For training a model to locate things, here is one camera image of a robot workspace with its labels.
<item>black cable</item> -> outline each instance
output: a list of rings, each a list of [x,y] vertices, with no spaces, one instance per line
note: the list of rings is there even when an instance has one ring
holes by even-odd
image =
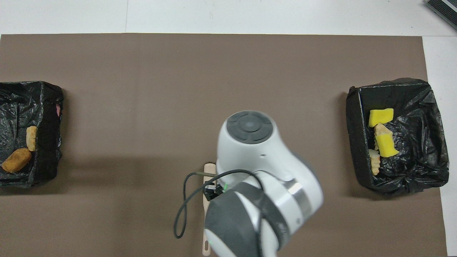
[[[186,178],[184,179],[184,183],[182,185],[182,196],[184,198],[184,201],[186,200],[186,184],[187,184],[187,180],[190,177],[192,177],[193,175],[196,175],[196,174],[197,174],[196,172],[192,172],[189,175],[187,175]],[[186,225],[187,225],[187,205],[184,207],[184,224],[182,225],[181,234],[177,235],[176,234],[176,230],[175,230],[175,237],[176,238],[181,238],[182,237],[182,235],[184,234],[184,230],[186,230]]]
[[[184,235],[184,231],[186,230],[186,225],[187,225],[187,203],[192,199],[192,197],[194,197],[197,193],[199,193],[200,191],[202,191],[206,186],[208,185],[212,185],[214,181],[224,177],[224,176],[227,176],[227,175],[230,175],[230,174],[234,174],[234,173],[246,173],[250,176],[253,176],[257,182],[259,183],[260,185],[260,189],[262,190],[262,192],[265,192],[264,191],[264,188],[263,188],[263,184],[262,184],[262,181],[258,178],[258,176],[256,174],[254,174],[253,172],[250,172],[250,171],[247,171],[247,170],[231,170],[231,171],[227,171],[227,172],[224,172],[224,173],[221,173],[215,177],[213,177],[212,179],[206,181],[202,186],[200,186],[198,189],[196,189],[194,192],[192,192],[192,194],[189,196],[189,198],[186,198],[186,184],[187,184],[187,180],[192,177],[193,175],[201,175],[200,172],[192,172],[192,173],[189,173],[186,178],[184,179],[184,183],[183,183],[183,186],[182,186],[182,189],[183,189],[183,192],[182,192],[182,195],[183,195],[183,198],[184,198],[184,202],[182,203],[181,207],[179,208],[178,210],[178,213],[176,214],[176,217],[175,217],[175,222],[173,223],[173,233],[175,234],[175,237],[176,238],[181,238],[183,235]],[[184,223],[182,225],[182,230],[181,230],[181,233],[178,235],[176,233],[176,227],[178,225],[178,220],[179,220],[179,216],[181,215],[181,212],[184,210]],[[262,257],[263,256],[263,251],[262,251],[262,238],[261,238],[261,229],[262,229],[262,220],[264,219],[264,214],[262,213],[262,211],[259,210],[259,220],[257,222],[257,231],[256,231],[256,236],[257,236],[257,252],[259,253],[259,257]]]
[[[249,174],[249,175],[253,176],[257,180],[257,182],[259,183],[260,189],[262,191],[264,191],[262,181],[260,181],[260,179],[257,177],[256,174],[254,174],[254,173],[252,173],[250,171],[247,171],[247,170],[231,170],[231,171],[227,171],[227,172],[224,172],[222,174],[219,174],[219,175],[213,177],[212,179],[206,181],[202,186],[200,186],[198,189],[196,189],[194,192],[192,192],[192,194],[190,194],[189,198],[186,198],[186,182],[191,176],[196,175],[196,172],[190,173],[189,175],[186,176],[186,179],[184,180],[184,185],[183,185],[184,202],[182,203],[181,207],[179,208],[178,213],[176,214],[176,217],[175,217],[175,222],[173,223],[173,233],[174,233],[176,238],[181,238],[184,235],[184,231],[186,230],[187,203],[192,199],[192,197],[194,197],[197,193],[202,191],[207,185],[211,185],[214,181],[216,181],[216,180],[218,180],[218,179],[220,179],[220,178],[222,178],[224,176],[227,176],[227,175],[230,175],[230,174],[234,174],[234,173],[246,173],[246,174]],[[181,212],[184,209],[185,209],[185,211],[184,211],[184,224],[183,224],[183,227],[182,227],[182,230],[181,230],[181,234],[178,235],[176,233],[176,227],[178,225],[179,216],[181,215]]]

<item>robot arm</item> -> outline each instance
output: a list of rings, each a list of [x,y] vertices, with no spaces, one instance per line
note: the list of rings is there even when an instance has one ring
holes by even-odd
[[[311,170],[284,145],[275,122],[256,111],[238,112],[223,124],[216,171],[228,190],[211,200],[205,233],[220,257],[274,257],[321,206]]]

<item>brown paper sheet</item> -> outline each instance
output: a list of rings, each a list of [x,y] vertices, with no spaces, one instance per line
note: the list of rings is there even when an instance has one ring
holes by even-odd
[[[444,256],[438,188],[385,198],[353,171],[346,93],[400,77],[427,79],[420,37],[3,35],[0,80],[44,80],[66,99],[58,177],[0,191],[1,255],[201,256],[201,198],[172,234],[181,181],[215,161],[227,117],[255,109],[324,190],[278,256]]]

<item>pink object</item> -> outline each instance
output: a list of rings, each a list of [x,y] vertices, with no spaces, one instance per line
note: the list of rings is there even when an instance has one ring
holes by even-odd
[[[56,104],[57,117],[60,117],[60,105]]]

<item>yellow sponge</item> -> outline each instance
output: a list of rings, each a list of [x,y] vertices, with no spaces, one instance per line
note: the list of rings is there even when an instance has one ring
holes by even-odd
[[[391,157],[399,153],[395,149],[392,134],[377,135],[375,138],[379,148],[379,154],[382,157]]]
[[[387,108],[384,110],[370,110],[370,119],[368,120],[368,126],[372,128],[379,123],[384,124],[391,120],[393,120],[392,108]]]

